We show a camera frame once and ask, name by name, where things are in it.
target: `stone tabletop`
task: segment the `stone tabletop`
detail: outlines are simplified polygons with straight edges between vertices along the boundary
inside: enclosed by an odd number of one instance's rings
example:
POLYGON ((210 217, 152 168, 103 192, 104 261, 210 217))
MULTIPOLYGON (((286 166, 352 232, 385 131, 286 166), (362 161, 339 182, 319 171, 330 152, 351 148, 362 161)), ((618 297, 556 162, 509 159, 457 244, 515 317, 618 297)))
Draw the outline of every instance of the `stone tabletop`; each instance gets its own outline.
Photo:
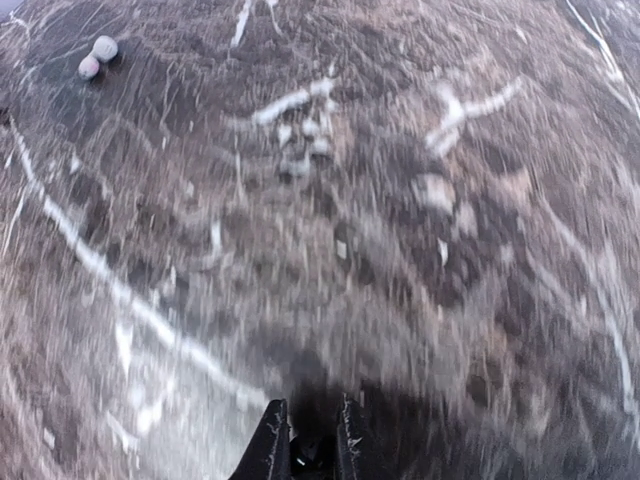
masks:
POLYGON ((633 2, 16 6, 0 478, 226 479, 341 391, 403 478, 637 478, 633 2))

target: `pinkish white ball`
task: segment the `pinkish white ball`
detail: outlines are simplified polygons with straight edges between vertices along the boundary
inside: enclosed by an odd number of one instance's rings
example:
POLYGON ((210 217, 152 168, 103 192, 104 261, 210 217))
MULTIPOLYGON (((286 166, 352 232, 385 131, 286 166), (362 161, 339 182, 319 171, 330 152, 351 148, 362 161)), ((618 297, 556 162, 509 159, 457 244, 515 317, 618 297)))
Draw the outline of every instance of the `pinkish white ball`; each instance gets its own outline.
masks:
POLYGON ((78 65, 78 74, 83 80, 91 80, 100 71, 100 62, 92 55, 87 55, 78 65))
POLYGON ((99 36, 93 44, 93 50, 91 50, 91 55, 102 63, 110 62, 117 54, 118 44, 113 38, 106 35, 99 36))

